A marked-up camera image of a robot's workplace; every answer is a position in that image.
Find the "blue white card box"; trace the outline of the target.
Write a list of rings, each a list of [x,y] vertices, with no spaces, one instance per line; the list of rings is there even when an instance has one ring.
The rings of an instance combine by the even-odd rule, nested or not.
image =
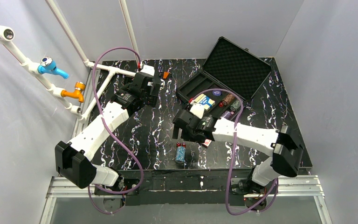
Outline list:
[[[202,105],[206,111],[210,110],[215,105],[215,101],[205,94],[200,94],[194,101],[195,103]]]

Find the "purple poker chip stack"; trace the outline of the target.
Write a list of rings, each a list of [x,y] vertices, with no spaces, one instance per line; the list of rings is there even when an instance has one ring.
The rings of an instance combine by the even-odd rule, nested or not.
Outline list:
[[[221,115],[221,118],[230,120],[234,116],[234,111],[224,111]]]

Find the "black poker set case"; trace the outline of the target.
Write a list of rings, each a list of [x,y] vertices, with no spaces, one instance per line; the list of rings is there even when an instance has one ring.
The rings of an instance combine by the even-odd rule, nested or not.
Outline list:
[[[225,37],[219,37],[204,64],[181,86],[176,95],[182,102],[189,102],[203,92],[215,101],[215,105],[206,115],[221,117],[224,111],[230,111],[230,105],[219,107],[229,90],[244,103],[251,100],[263,82],[269,77],[272,67],[262,59],[251,54]],[[213,90],[220,90],[221,96],[214,96]]]

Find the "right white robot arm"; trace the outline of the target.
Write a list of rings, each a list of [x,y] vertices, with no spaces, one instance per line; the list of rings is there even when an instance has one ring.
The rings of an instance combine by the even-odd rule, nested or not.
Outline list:
[[[297,177],[304,147],[292,136],[288,126],[281,129],[263,129],[234,123],[211,115],[199,117],[180,110],[173,119],[174,139],[203,143],[205,140],[237,143],[256,149],[268,158],[255,166],[247,179],[231,180],[231,192],[237,195],[259,193],[274,179]]]

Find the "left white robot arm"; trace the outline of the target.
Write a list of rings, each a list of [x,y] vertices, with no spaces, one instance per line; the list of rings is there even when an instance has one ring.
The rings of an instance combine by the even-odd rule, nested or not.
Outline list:
[[[92,159],[109,134],[145,105],[155,107],[161,80],[158,73],[137,72],[133,80],[122,86],[98,115],[80,134],[69,142],[55,146],[57,172],[83,189],[91,184],[112,187],[119,174],[111,168],[92,164]]]

